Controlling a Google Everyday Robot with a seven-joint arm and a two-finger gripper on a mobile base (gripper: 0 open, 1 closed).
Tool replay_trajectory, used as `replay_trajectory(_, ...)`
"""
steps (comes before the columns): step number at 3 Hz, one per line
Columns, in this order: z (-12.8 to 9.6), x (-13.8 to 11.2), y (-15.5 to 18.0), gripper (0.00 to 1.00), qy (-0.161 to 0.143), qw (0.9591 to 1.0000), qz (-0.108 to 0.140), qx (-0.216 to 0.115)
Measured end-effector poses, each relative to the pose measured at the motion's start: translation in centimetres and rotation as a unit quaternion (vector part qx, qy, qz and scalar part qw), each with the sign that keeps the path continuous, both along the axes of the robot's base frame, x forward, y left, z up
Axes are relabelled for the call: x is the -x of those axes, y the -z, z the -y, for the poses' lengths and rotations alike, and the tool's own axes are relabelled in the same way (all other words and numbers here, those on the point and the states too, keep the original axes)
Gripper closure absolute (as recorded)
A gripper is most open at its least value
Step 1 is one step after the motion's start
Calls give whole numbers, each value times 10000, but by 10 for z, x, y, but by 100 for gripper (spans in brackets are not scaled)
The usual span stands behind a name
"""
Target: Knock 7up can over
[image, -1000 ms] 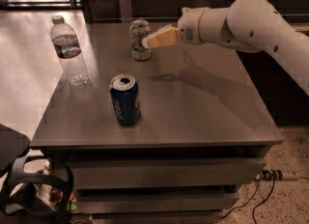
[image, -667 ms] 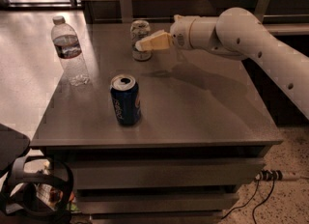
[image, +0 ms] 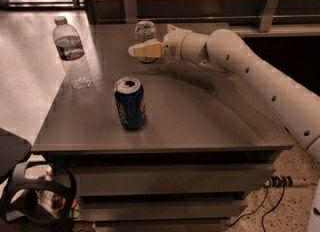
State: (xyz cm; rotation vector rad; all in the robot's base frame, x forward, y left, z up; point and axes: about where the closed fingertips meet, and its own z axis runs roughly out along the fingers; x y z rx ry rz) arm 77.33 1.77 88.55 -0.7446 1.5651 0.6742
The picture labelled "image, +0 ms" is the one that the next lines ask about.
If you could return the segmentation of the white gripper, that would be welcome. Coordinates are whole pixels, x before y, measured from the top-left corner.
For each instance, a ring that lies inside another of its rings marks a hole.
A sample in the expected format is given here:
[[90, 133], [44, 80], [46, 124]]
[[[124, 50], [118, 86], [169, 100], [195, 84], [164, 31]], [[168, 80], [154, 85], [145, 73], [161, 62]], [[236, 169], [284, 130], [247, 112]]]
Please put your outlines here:
[[173, 24], [167, 25], [167, 33], [163, 44], [155, 39], [138, 43], [128, 48], [132, 57], [160, 58], [165, 54], [174, 60], [186, 61], [190, 54], [189, 37], [191, 30], [179, 28]]

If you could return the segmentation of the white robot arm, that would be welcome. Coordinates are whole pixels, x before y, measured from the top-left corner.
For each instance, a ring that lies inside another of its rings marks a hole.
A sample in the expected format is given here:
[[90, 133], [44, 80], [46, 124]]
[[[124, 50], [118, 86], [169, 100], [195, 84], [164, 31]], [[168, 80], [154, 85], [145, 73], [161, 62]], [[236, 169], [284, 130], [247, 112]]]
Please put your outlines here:
[[282, 121], [291, 135], [320, 161], [320, 96], [256, 55], [239, 35], [217, 29], [209, 35], [167, 26], [168, 33], [128, 49], [133, 57], [191, 62], [201, 69], [240, 76]]

